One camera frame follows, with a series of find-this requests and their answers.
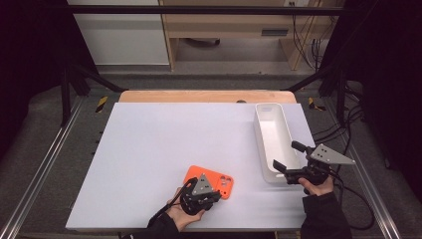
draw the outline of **white container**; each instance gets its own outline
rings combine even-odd
[[[264,179],[287,186],[284,175],[273,168],[273,160],[284,164],[287,169],[298,169],[301,164],[292,148],[283,107],[280,104],[257,104],[254,128]]]

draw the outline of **white desk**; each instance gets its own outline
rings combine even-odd
[[[283,106],[293,140],[314,146],[301,105]],[[303,189],[264,180],[254,115],[255,104],[115,104],[66,227],[144,228],[196,164],[229,174],[235,183],[228,200],[187,230],[300,228]]]

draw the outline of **gray floor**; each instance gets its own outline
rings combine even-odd
[[[291,86],[311,74],[313,69],[302,63],[296,72],[289,70],[281,53],[278,41],[225,40],[219,46],[182,42],[174,72],[160,69],[142,71],[137,74],[127,69],[104,71],[105,78],[130,89],[260,89],[279,90]],[[65,224],[71,212],[86,172],[101,139],[101,132],[118,94],[90,82],[92,91],[87,98],[73,95],[74,103],[81,103],[81,112],[72,129],[60,147],[54,163],[49,165],[46,178],[37,197],[23,213],[18,223],[18,238],[116,238],[111,234],[83,234],[69,231]],[[309,97],[317,106],[330,108],[332,98],[317,96],[319,82],[296,92],[312,132],[327,129],[335,124],[329,111],[321,112],[308,107]],[[101,113],[95,113],[100,97],[108,96]],[[346,106],[356,105],[353,98],[347,98]],[[0,167],[0,224],[4,228],[25,193],[52,142],[61,121],[60,89],[53,88],[35,96],[30,111],[13,146]],[[352,144],[357,157],[373,181],[379,198],[394,222],[402,238],[422,238],[422,206],[414,197],[399,171],[386,169],[376,141],[364,121],[352,125]],[[326,143],[342,151],[344,142],[338,137]],[[340,172],[345,184],[363,193],[356,179],[356,170],[344,167]],[[362,226],[368,222],[364,204],[351,193],[345,193],[343,210],[350,224]],[[380,229],[382,220],[365,231],[352,230],[354,238],[384,238]],[[296,238],[295,232],[281,232],[280,238]]]

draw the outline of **human hand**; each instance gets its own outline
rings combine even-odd
[[[303,177],[299,178],[298,182],[310,193],[310,195],[321,196],[334,190],[334,183],[331,176],[320,185],[313,185]]]
[[[180,187],[177,188],[174,196],[179,193],[180,189]],[[165,212],[168,214],[168,216],[173,219],[174,223],[176,224],[177,230],[181,232],[190,223],[200,221],[202,215],[205,213],[205,210],[201,210],[196,215],[191,216],[183,211],[183,208],[180,205],[180,197],[178,197],[174,202],[174,205],[167,209]]]

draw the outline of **black backdrop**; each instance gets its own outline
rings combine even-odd
[[[45,2],[68,4],[66,0]],[[46,10],[41,1],[0,1],[0,47],[2,158],[28,112],[29,100],[60,84],[64,59],[74,59],[95,73],[97,68],[74,16]]]
[[[346,4],[360,6],[349,0]],[[346,79],[363,85],[363,109],[386,159],[422,201],[422,4],[379,0],[348,49]],[[341,17],[322,67],[332,61],[362,16]]]

